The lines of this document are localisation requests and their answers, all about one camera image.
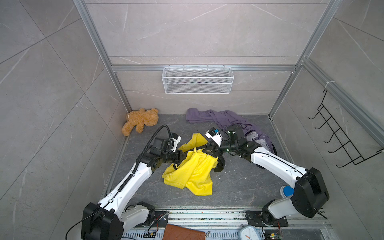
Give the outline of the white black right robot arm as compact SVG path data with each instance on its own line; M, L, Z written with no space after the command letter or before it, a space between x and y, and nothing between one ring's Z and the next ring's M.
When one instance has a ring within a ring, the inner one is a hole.
M228 153L270 171L294 190L291 196L272 200L262 208L260 216L264 225L272 226L279 219L295 214L312 218L329 200L330 195L319 170L292 164L259 143L248 141L240 125L232 125L226 131L211 128L207 130L206 137L209 142L201 148L204 153L218 158L215 172L224 169L223 153Z

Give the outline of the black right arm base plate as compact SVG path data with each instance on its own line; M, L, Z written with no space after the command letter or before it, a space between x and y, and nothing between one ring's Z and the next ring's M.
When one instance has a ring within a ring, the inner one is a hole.
M263 215L262 211L245 211L248 225L254 227L288 227L286 217L280 219L269 218Z

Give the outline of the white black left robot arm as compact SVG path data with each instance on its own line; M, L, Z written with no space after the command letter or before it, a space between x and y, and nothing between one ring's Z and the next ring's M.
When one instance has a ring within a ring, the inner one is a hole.
M81 220L82 240L120 240L133 227L155 221L154 207L138 203L127 205L140 186L163 163L179 164L186 154L178 149L181 137L162 125L152 135L123 180L97 204L89 203Z

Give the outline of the yellow trousers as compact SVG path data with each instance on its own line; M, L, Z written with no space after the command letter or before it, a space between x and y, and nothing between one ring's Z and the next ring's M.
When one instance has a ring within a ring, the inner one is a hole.
M166 185L179 189L188 188L196 196L213 194L213 181L210 172L218 164L218 158L203 153L198 147L208 143L200 133L194 133L191 140L179 147L186 158L178 166L171 164L163 173Z

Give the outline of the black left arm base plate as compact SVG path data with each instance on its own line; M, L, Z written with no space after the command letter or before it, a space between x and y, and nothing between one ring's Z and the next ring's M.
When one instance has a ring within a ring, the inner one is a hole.
M140 224L144 228L151 228L153 225L159 223L160 221L167 221L167 217L170 214L170 212L156 212L156 211L150 211L150 214L147 218L147 220Z

